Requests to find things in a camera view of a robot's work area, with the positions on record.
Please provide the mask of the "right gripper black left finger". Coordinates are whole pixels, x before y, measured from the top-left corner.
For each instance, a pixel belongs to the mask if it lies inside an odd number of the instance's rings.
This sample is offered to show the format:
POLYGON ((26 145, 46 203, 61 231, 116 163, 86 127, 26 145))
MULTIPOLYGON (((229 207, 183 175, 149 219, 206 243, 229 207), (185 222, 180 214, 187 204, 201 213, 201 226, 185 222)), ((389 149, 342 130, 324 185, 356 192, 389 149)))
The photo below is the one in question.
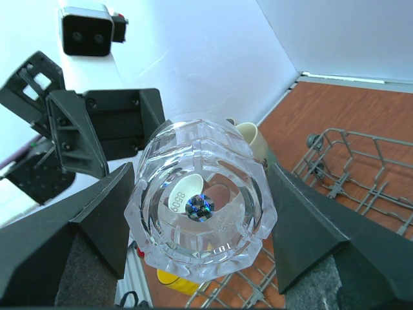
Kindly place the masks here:
POLYGON ((111 307, 124 277, 134 188, 126 163, 1 229, 1 305, 111 307))

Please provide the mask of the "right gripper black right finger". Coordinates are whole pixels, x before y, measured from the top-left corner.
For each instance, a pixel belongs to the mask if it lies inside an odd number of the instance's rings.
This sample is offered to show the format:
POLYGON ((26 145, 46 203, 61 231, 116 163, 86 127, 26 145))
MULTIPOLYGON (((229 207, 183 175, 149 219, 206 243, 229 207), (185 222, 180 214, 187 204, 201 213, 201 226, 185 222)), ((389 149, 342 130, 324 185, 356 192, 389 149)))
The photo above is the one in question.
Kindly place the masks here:
POLYGON ((411 309, 412 242, 304 184, 268 170, 272 231, 287 309, 411 309))

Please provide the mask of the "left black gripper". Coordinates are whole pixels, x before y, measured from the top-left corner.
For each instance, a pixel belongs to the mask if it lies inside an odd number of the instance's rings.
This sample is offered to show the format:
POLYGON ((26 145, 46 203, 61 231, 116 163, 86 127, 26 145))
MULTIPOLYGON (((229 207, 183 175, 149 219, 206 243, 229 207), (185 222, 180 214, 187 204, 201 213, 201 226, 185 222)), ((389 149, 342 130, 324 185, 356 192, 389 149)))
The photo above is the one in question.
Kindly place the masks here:
POLYGON ((107 160, 131 158, 143 150, 165 122, 156 88, 53 90, 46 107, 57 157, 62 168, 102 179, 107 160))

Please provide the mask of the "clear glass cup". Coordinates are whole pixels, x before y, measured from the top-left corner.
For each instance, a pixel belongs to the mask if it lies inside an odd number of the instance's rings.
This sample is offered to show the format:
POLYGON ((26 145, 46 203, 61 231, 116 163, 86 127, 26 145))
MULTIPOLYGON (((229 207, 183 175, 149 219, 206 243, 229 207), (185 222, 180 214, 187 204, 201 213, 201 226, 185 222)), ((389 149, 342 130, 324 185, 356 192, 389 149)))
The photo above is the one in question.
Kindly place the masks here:
POLYGON ((151 135, 125 218, 149 266, 202 283, 250 267, 277 211, 241 133, 196 112, 151 135))

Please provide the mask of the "yellow mug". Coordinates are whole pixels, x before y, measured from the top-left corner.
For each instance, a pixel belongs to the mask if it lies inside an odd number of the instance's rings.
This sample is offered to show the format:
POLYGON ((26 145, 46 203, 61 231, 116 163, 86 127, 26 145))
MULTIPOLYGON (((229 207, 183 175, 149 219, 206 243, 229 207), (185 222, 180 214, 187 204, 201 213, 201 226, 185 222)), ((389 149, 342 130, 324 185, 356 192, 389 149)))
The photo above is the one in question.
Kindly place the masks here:
POLYGON ((193 295, 200 286, 198 283, 159 269, 156 270, 156 274, 158 281, 162 285, 186 295, 193 295))

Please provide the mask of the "tall cream decorated mug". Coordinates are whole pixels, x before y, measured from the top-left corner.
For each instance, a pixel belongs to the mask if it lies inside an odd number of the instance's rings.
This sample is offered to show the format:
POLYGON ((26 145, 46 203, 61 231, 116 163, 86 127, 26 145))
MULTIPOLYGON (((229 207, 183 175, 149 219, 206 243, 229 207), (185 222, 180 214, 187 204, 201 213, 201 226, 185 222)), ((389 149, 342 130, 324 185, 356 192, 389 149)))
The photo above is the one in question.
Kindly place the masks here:
POLYGON ((267 170, 269 166, 279 163, 274 152, 254 123, 244 122, 237 124, 232 118, 227 118, 226 120, 241 133, 252 149, 254 156, 261 162, 265 170, 267 170))

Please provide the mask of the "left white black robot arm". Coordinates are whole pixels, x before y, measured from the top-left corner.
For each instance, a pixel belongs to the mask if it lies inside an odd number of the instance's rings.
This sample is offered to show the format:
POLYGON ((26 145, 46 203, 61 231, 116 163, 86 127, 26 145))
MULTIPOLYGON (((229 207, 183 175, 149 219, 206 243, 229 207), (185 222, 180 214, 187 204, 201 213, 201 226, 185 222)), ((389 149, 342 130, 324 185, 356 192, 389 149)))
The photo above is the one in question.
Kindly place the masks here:
POLYGON ((6 178, 44 204, 76 174, 97 179, 108 162, 134 157, 165 121, 155 88, 89 90, 65 87, 62 68, 37 51, 1 87, 1 104, 37 134, 6 178))

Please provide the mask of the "aluminium frame rail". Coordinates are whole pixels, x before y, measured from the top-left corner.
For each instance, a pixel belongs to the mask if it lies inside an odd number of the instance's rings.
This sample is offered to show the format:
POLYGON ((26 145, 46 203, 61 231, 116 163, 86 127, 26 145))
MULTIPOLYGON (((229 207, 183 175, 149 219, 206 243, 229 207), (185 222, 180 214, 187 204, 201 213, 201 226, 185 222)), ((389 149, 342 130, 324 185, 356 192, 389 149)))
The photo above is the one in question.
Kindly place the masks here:
POLYGON ((412 81, 372 77, 333 76, 302 72, 296 82, 321 83, 343 87, 412 93, 412 81))

